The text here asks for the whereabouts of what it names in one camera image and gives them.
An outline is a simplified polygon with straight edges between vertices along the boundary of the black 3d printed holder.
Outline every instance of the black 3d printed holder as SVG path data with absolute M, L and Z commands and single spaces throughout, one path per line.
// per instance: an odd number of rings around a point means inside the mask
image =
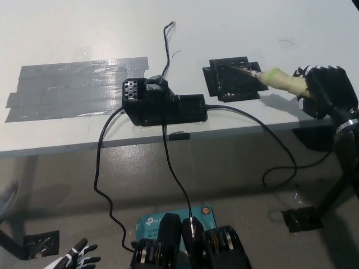
M 210 67 L 204 67 L 203 74 L 210 96 L 217 96 L 223 102 L 259 99 L 259 91 L 268 87 L 257 79 L 241 73 L 230 66 L 243 67 L 261 72 L 257 62 L 249 62 L 247 57 L 210 60 Z
M 175 95 L 161 76 L 125 80 L 122 96 L 123 108 L 136 126 L 207 120 L 202 94 Z

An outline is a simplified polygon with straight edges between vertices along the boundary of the silver ring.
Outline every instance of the silver ring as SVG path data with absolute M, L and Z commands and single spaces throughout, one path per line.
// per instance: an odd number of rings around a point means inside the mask
M 356 124 L 356 123 L 359 123 L 359 119 L 350 119 L 348 120 L 347 122 L 344 122 L 343 124 L 341 124 L 338 128 L 337 128 L 337 131 L 336 133 L 340 133 L 341 131 L 343 131 L 345 128 L 353 125 L 353 124 Z

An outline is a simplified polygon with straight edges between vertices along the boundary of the gray tape on floor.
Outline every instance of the gray tape on floor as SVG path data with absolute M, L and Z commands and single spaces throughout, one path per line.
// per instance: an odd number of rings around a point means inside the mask
M 110 114 L 122 104 L 122 82 L 147 69 L 147 57 L 24 66 L 6 122 Z

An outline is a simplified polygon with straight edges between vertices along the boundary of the black connector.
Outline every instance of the black connector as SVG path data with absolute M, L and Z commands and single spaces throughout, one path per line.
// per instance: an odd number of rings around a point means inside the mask
M 180 247 L 181 243 L 181 218 L 178 214 L 166 213 L 159 223 L 157 241 Z
M 162 77 L 129 78 L 122 89 L 123 108 L 136 126 L 207 120 L 204 95 L 175 95 Z

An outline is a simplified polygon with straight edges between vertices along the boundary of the black power cord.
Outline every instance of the black power cord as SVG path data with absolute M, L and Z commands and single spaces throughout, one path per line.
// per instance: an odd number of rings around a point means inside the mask
M 169 51 L 168 51 L 168 40 L 167 40 L 167 33 L 166 33 L 166 30 L 171 27 L 172 25 L 174 24 L 174 21 L 171 21 L 168 25 L 166 25 L 164 28 L 163 28 L 163 38 L 164 38 L 164 47 L 165 47 L 165 50 L 166 50 L 166 56 L 167 56 L 167 63 L 162 71 L 162 74 L 161 76 L 164 78 L 166 73 L 167 73 L 167 70 L 168 70 L 168 67 L 169 67 Z
M 268 169 L 262 176 L 262 184 L 264 187 L 269 187 L 265 181 L 265 178 L 270 172 L 275 171 L 275 170 L 281 170 L 281 169 L 293 169 L 293 174 L 287 180 L 285 180 L 284 182 L 282 182 L 279 185 L 271 186 L 274 188 L 280 188 L 280 187 L 283 187 L 286 184 L 288 184 L 296 176 L 298 169 L 310 168 L 315 165 L 318 165 L 318 164 L 322 163 L 331 153 L 331 152 L 326 153 L 321 159 L 319 159 L 318 161 L 316 161 L 312 164 L 298 166 L 297 162 L 296 162 L 292 152 L 289 150 L 289 148 L 286 147 L 286 145 L 282 142 L 282 140 L 280 140 L 279 137 L 276 136 L 275 133 L 273 133 L 273 131 L 271 129 L 269 129 L 269 127 L 267 125 L 265 125 L 262 121 L 260 121 L 256 117 L 252 116 L 249 113 L 244 112 L 243 110 L 233 108 L 231 106 L 226 106 L 226 105 L 207 105 L 207 109 L 208 110 L 210 110 L 210 109 L 227 109 L 227 110 L 231 110 L 233 112 L 240 113 L 240 114 L 254 120 L 259 125 L 261 125 L 263 127 L 263 129 L 265 129 L 279 143 L 279 145 L 282 147 L 282 149 L 284 149 L 285 152 L 288 154 L 289 158 L 293 162 L 293 166 L 276 166 L 276 167 Z
M 165 51 L 166 51 L 166 56 L 167 56 L 167 63 L 163 69 L 162 72 L 162 78 L 164 78 L 164 76 L 167 73 L 168 67 L 169 67 L 169 50 L 168 50 L 168 40 L 167 40 L 167 33 L 166 30 L 167 28 L 171 27 L 174 24 L 173 21 L 171 21 L 168 25 L 166 25 L 163 28 L 163 38 L 164 38 L 164 47 L 165 47 Z M 183 187 L 183 185 L 181 184 L 181 182 L 178 180 L 176 174 L 174 173 L 173 169 L 172 169 L 172 165 L 171 165 L 171 161 L 169 159 L 169 153 L 168 153 L 168 147 L 167 147 L 167 141 L 166 141 L 166 123 L 165 123 L 165 115 L 163 115 L 162 117 L 162 138 L 163 138 L 163 144 L 164 144 L 164 150 L 166 153 L 166 159 L 167 159 L 167 164 L 168 164 L 168 168 L 171 171 L 173 178 L 175 179 L 176 183 L 179 185 L 179 187 L 181 188 L 183 194 L 185 195 L 186 201 L 187 201 L 187 205 L 188 205 L 188 214 L 190 216 L 190 218 L 192 217 L 192 208 L 191 208 L 191 202 L 190 199 L 188 197 L 188 194 L 185 190 L 185 188 Z
M 102 142 L 103 142 L 103 138 L 105 136 L 105 133 L 106 133 L 106 129 L 107 127 L 109 126 L 110 122 L 112 121 L 112 119 L 119 113 L 123 110 L 123 108 L 119 108 L 117 109 L 114 113 L 111 114 L 111 116 L 107 119 L 104 127 L 102 128 L 102 131 L 101 131 L 101 134 L 100 134 L 100 138 L 99 138 L 99 142 L 97 144 L 97 155 L 96 155 L 96 174 L 95 174 L 95 180 L 94 180 L 94 190 L 99 194 L 101 195 L 102 197 L 104 197 L 110 204 L 110 210 L 109 210 L 109 215 L 110 215 L 110 218 L 116 222 L 123 230 L 123 237 L 122 237 L 122 247 L 129 251 L 129 252 L 134 252 L 133 249 L 125 246 L 125 239 L 126 239 L 126 228 L 125 226 L 123 226 L 123 224 L 117 220 L 117 218 L 115 218 L 113 215 L 112 215 L 112 211 L 113 211 L 113 202 L 111 200 L 111 198 L 103 193 L 102 191 L 100 191 L 98 188 L 97 188 L 97 182 L 99 180 L 99 174 L 100 174 L 100 157 L 101 157 L 101 147 L 102 147 Z

